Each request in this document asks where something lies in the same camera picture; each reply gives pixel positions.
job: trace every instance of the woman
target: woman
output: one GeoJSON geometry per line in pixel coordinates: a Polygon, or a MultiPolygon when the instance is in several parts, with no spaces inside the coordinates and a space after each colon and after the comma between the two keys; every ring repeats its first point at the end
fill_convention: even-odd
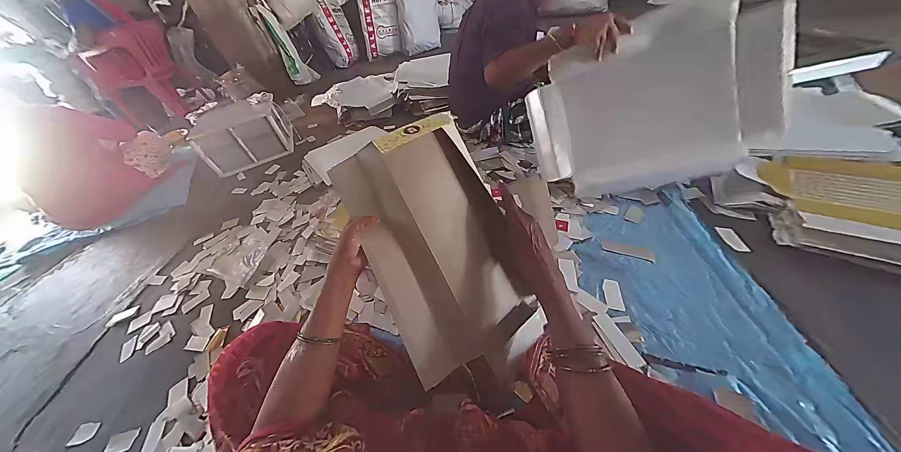
{"type": "Polygon", "coordinates": [[[460,24],[450,56],[450,111],[460,126],[488,122],[535,85],[548,60],[575,44],[591,46],[600,59],[616,52],[625,20],[594,15],[547,33],[536,41],[538,9],[544,0],[476,0],[460,24]]]}
{"type": "Polygon", "coordinates": [[[377,222],[354,218],[303,326],[257,326],[214,364],[209,414],[216,449],[803,450],[601,354],[594,332],[572,305],[542,229],[506,188],[502,193],[506,214],[500,230],[508,242],[501,256],[515,257],[521,271],[510,277],[531,286],[548,319],[548,332],[526,354],[531,402],[499,419],[479,409],[471,379],[460,373],[433,395],[465,392],[468,398],[439,403],[442,398],[422,392],[401,349],[379,341],[368,326],[345,325],[355,282],[367,265],[358,236],[377,222]],[[266,366],[271,357],[276,362],[266,366]]]}

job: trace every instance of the red cloth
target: red cloth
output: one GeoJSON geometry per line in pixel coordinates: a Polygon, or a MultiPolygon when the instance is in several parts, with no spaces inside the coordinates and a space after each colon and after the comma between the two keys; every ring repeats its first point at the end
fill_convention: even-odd
{"type": "MultiPolygon", "coordinates": [[[[219,355],[209,375],[209,419],[217,452],[572,449],[557,403],[547,336],[524,359],[522,377],[536,397],[524,410],[499,420],[471,400],[463,400],[457,412],[422,410],[429,398],[409,358],[374,338],[365,324],[349,324],[345,329],[332,399],[321,422],[305,428],[264,429],[249,437],[266,391],[300,327],[291,322],[261,324],[219,355]]],[[[626,366],[614,365],[614,373],[658,450],[805,450],[689,391],[626,366]]],[[[598,437],[598,449],[602,448],[603,437],[598,437]]]]}
{"type": "Polygon", "coordinates": [[[104,147],[137,135],[124,121],[65,107],[33,107],[18,121],[19,186],[62,227],[102,227],[167,177],[153,179],[123,163],[117,147],[104,147]]]}

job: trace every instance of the woman's right hand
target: woman's right hand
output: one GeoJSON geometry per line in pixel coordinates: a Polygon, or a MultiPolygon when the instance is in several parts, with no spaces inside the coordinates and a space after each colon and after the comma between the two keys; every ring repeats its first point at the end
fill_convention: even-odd
{"type": "Polygon", "coordinates": [[[540,299],[551,295],[555,286],[565,284],[558,269],[557,258],[548,247],[538,221],[516,204],[505,184],[500,185],[504,223],[497,228],[491,242],[496,253],[526,288],[540,299]]]}

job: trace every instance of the bag with red text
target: bag with red text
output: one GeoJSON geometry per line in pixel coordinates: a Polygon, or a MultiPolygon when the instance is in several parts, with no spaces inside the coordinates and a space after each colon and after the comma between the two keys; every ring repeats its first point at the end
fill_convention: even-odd
{"type": "Polygon", "coordinates": [[[357,0],[366,55],[370,60],[401,50],[397,0],[357,0]]]}
{"type": "Polygon", "coordinates": [[[326,0],[316,0],[313,8],[313,27],[316,39],[336,67],[347,68],[359,59],[357,41],[347,23],[344,10],[326,0]]]}

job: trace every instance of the yellow label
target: yellow label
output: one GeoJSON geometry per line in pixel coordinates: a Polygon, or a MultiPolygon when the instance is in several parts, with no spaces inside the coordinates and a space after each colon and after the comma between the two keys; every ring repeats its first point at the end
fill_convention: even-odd
{"type": "Polygon", "coordinates": [[[433,114],[407,126],[401,126],[388,135],[376,139],[378,151],[387,153],[422,135],[431,134],[439,128],[453,126],[453,118],[448,113],[433,114]]]}

